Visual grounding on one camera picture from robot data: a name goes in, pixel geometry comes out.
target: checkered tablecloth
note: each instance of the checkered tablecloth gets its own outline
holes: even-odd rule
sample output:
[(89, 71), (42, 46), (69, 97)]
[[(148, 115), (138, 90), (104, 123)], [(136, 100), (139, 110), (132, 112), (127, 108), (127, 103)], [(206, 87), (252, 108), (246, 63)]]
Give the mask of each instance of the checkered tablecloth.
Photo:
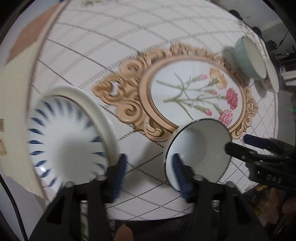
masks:
[[(153, 142), (132, 126), (120, 122), (114, 106), (91, 92), (104, 78), (138, 52), (169, 48), (177, 41), (222, 54), (235, 67), (231, 49), (248, 35), (262, 55), (260, 39), (241, 21), (204, 0), (118, 0), (87, 4), (72, 0), (53, 25), (36, 63), (30, 97), (31, 106), (56, 85), (72, 84), (89, 93), (112, 121), (120, 152), (128, 155), (128, 170), (120, 198), (109, 205), (111, 217), (124, 220), (153, 220), (192, 212), (180, 194), (167, 182), (163, 166), (165, 142)], [(259, 112), (247, 133), (273, 137), (276, 129), (276, 96), (250, 80)], [(242, 138), (234, 142), (243, 144)], [(219, 183), (233, 181), (244, 192), (254, 183), (248, 169), (232, 158)]]

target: blue and white plate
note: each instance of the blue and white plate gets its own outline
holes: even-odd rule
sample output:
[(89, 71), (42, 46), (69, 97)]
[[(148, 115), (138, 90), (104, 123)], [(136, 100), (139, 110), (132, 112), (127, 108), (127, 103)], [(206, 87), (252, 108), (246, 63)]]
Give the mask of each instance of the blue and white plate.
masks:
[(67, 181), (86, 183), (103, 175), (108, 159), (97, 126), (77, 103), (62, 96), (40, 100), (29, 119), (29, 155), (51, 195)]

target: flower bouquet print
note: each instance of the flower bouquet print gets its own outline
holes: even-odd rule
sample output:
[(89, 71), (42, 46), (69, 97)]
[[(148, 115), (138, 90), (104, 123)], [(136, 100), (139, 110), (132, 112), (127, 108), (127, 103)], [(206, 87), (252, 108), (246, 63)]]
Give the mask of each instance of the flower bouquet print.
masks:
[(202, 118), (220, 121), (238, 139), (258, 111), (243, 77), (221, 56), (182, 43), (124, 62), (93, 93), (153, 141)]

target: yellow flower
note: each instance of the yellow flower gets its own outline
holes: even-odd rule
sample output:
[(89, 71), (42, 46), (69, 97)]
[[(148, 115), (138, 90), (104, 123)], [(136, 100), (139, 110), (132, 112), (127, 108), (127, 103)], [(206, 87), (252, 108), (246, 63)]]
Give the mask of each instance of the yellow flower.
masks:
[(210, 77), (212, 79), (217, 79), (218, 83), (216, 83), (216, 86), (222, 90), (227, 88), (228, 82), (226, 81), (224, 75), (217, 69), (210, 69)]

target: pink carnation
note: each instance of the pink carnation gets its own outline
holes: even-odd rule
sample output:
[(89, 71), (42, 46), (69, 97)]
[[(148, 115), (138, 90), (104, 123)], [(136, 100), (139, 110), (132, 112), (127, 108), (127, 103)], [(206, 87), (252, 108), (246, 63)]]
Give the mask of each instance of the pink carnation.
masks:
[(230, 123), (232, 122), (233, 113), (231, 110), (225, 110), (223, 111), (222, 115), (219, 117), (219, 121), (228, 127)]
[(230, 105), (230, 109), (234, 110), (237, 107), (238, 103), (238, 94), (235, 93), (235, 90), (233, 88), (229, 88), (226, 91), (226, 99), (227, 99), (227, 104)]
[(206, 75), (206, 74), (202, 74), (202, 75), (200, 76), (200, 79), (202, 79), (202, 80), (206, 80), (206, 79), (207, 79), (207, 75)]
[(205, 112), (205, 114), (211, 116), (211, 115), (213, 114), (213, 112), (211, 112), (210, 110), (207, 110), (207, 111)]

